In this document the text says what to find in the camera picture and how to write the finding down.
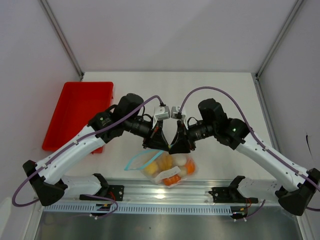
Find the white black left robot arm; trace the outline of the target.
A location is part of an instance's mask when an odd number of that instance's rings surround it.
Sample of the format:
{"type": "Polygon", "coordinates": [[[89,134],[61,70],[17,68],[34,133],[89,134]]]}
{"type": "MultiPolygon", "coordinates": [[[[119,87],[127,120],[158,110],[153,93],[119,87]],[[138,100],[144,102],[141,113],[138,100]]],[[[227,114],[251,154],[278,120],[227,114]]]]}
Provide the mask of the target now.
{"type": "Polygon", "coordinates": [[[69,142],[48,157],[23,164],[37,201],[50,206],[63,198],[80,200],[114,200],[114,193],[107,180],[94,173],[88,177],[66,176],[66,172],[88,154],[103,147],[124,132],[142,138],[145,149],[168,151],[169,144],[163,133],[163,121],[170,118],[170,110],[163,102],[155,107],[149,120],[139,114],[148,103],[139,95],[128,93],[118,104],[97,113],[69,142]]]}

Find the yellow toy pepper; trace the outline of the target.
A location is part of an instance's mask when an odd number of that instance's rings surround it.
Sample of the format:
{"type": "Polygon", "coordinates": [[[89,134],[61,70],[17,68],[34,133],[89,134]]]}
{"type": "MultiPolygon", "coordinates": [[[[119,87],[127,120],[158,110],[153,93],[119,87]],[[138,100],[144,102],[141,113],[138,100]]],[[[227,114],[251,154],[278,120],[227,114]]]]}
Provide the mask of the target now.
{"type": "Polygon", "coordinates": [[[155,161],[151,162],[148,166],[146,166],[143,169],[143,172],[149,176],[154,175],[158,171],[159,171],[159,166],[155,161]]]}

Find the clear zip top bag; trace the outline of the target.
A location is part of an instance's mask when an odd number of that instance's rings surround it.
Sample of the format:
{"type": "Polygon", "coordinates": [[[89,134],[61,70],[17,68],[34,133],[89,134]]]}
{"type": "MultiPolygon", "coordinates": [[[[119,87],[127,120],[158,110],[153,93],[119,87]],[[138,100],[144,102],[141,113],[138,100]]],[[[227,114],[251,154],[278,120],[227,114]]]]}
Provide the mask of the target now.
{"type": "Polygon", "coordinates": [[[189,153],[147,149],[132,157],[124,170],[140,172],[153,184],[172,188],[194,176],[198,168],[189,153]]]}

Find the yellow toy ginger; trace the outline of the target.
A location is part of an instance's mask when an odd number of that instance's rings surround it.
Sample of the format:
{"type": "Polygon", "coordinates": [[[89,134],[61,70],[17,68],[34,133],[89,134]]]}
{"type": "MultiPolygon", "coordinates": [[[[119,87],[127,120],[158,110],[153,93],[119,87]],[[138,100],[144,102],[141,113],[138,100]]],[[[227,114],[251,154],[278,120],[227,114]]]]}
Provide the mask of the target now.
{"type": "Polygon", "coordinates": [[[166,171],[173,167],[173,157],[170,154],[162,154],[156,159],[160,171],[166,171]]]}

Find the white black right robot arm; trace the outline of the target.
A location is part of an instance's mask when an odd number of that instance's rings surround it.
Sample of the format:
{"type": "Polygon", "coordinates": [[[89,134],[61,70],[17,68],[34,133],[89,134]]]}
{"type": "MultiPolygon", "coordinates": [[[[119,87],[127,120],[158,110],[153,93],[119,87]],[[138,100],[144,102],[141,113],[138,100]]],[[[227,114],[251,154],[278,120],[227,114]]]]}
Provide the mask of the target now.
{"type": "Polygon", "coordinates": [[[243,198],[269,200],[279,203],[295,216],[302,216],[319,186],[319,170],[306,169],[266,145],[244,121],[227,117],[221,104],[213,98],[201,101],[198,110],[202,119],[188,125],[182,108],[172,107],[171,118],[177,120],[177,131],[169,153],[190,153],[195,150],[196,141],[214,137],[220,144],[253,160],[275,178],[269,182],[237,176],[228,189],[232,201],[239,202],[243,198]]]}

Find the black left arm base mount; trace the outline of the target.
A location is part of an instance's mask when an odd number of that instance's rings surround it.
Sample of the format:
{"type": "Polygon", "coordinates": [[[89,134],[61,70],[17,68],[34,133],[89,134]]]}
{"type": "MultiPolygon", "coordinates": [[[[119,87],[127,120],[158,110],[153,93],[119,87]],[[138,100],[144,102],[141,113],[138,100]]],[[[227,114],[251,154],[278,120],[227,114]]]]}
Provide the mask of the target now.
{"type": "MultiPolygon", "coordinates": [[[[123,201],[124,190],[124,185],[109,185],[108,189],[106,187],[102,187],[97,193],[93,194],[92,196],[113,199],[114,201],[121,202],[123,201]]],[[[82,201],[96,201],[100,199],[94,198],[92,196],[89,196],[88,194],[81,194],[79,196],[79,199],[82,201]]]]}

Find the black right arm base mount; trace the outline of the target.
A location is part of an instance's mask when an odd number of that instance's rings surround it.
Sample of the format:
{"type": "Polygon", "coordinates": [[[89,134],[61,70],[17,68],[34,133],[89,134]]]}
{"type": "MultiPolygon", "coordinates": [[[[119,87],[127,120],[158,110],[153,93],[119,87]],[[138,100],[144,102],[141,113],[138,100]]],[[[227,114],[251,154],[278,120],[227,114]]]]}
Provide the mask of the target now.
{"type": "Polygon", "coordinates": [[[259,202],[255,197],[243,197],[237,189],[231,187],[212,187],[208,193],[212,196],[214,203],[257,204],[259,202]]]}

